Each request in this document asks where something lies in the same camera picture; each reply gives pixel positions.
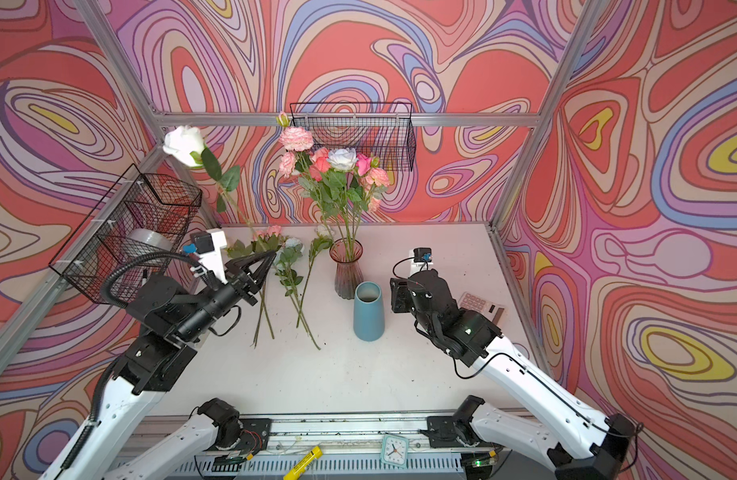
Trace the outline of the teal ceramic vase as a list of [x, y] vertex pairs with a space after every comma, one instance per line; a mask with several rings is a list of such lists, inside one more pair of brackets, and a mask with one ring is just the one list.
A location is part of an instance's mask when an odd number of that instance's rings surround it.
[[374, 342], [384, 334], [383, 296], [374, 282], [362, 282], [354, 293], [354, 334], [365, 342]]

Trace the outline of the pink glass vase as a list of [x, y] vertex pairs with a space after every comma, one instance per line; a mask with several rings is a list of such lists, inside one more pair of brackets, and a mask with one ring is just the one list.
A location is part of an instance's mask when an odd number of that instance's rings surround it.
[[354, 299], [356, 288], [364, 282], [362, 268], [360, 268], [362, 254], [364, 254], [364, 246], [358, 240], [349, 246], [345, 239], [340, 239], [330, 247], [330, 258], [336, 262], [334, 290], [342, 299]]

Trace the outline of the light pink carnation stem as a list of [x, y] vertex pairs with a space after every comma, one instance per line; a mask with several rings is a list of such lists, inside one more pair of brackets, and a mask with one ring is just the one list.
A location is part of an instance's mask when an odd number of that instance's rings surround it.
[[362, 180], [362, 188], [366, 194], [366, 205], [368, 212], [378, 210], [381, 198], [389, 186], [389, 177], [386, 171], [378, 166], [379, 159], [372, 157], [372, 168], [366, 176], [360, 177]]

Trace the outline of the salmon pink rose stem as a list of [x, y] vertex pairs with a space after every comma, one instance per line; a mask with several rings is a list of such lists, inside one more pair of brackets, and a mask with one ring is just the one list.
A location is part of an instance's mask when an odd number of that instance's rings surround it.
[[330, 170], [330, 162], [328, 161], [328, 156], [330, 156], [330, 150], [325, 147], [316, 150], [316, 152], [312, 154], [312, 165], [308, 167], [308, 173], [314, 181], [322, 181], [322, 178], [324, 178], [324, 173]]

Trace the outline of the large pink carnation stem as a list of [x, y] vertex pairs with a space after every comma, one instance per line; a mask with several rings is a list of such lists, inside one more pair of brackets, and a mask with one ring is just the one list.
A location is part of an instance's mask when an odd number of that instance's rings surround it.
[[286, 181], [302, 180], [306, 191], [314, 191], [316, 183], [322, 181], [322, 174], [314, 166], [312, 134], [306, 128], [294, 126], [284, 112], [276, 116], [276, 123], [282, 128], [278, 143], [284, 148], [278, 174]]

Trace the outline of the dark pink rose stem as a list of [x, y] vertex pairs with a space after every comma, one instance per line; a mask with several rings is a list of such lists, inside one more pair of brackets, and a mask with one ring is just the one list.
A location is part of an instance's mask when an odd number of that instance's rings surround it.
[[366, 176], [372, 168], [373, 159], [366, 154], [358, 153], [356, 155], [356, 168], [358, 168], [358, 175], [360, 177]]

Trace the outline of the cream white rose stem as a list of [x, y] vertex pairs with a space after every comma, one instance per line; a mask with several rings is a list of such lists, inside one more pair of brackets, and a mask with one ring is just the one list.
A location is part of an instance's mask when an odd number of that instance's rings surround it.
[[162, 151], [190, 170], [202, 170], [214, 182], [217, 216], [228, 213], [232, 193], [240, 186], [240, 168], [224, 169], [218, 156], [208, 147], [200, 128], [178, 126], [164, 134]]

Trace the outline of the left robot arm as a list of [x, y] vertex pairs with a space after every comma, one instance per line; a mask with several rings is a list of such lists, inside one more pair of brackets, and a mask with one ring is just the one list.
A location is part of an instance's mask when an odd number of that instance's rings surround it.
[[[116, 393], [126, 405], [152, 405], [156, 393], [170, 391], [196, 355], [194, 343], [200, 335], [212, 331], [214, 323], [238, 302], [258, 302], [256, 293], [262, 290], [274, 257], [274, 252], [262, 252], [222, 264], [220, 269], [228, 274], [224, 282], [196, 258], [162, 250], [140, 255], [114, 270], [102, 284], [102, 297], [126, 310], [142, 324], [144, 332], [126, 353], [106, 367], [94, 388], [88, 418], [64, 453], [46, 470], [46, 477], [70, 478], [72, 470], [80, 470], [80, 460], [92, 453], [92, 439], [112, 442], [112, 434], [102, 433], [104, 396]], [[116, 296], [114, 285], [124, 274], [162, 258], [188, 264], [206, 282], [206, 288], [189, 294], [176, 280], [154, 275], [140, 288], [136, 299], [126, 303]]]

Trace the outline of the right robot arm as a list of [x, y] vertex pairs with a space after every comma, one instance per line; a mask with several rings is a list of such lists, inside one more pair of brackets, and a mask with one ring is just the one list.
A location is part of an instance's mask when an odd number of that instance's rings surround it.
[[410, 313], [414, 328], [454, 365], [473, 368], [531, 414], [509, 414], [467, 396], [449, 418], [448, 441], [466, 447], [498, 445], [551, 471], [557, 479], [614, 479], [637, 460], [641, 425], [606, 415], [578, 399], [528, 360], [496, 323], [454, 300], [434, 269], [390, 279], [391, 309]]

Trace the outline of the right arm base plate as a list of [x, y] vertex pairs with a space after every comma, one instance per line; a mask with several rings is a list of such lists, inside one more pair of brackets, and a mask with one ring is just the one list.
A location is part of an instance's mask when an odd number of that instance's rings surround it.
[[451, 415], [427, 416], [426, 428], [419, 433], [427, 438], [431, 448], [487, 448], [497, 452], [503, 449], [500, 444], [481, 440], [471, 428]]

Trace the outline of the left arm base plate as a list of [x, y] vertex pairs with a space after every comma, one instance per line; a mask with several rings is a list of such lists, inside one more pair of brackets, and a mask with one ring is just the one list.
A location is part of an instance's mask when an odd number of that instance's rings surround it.
[[204, 451], [235, 451], [256, 454], [268, 449], [272, 418], [252, 417], [217, 422], [208, 417], [208, 446]]

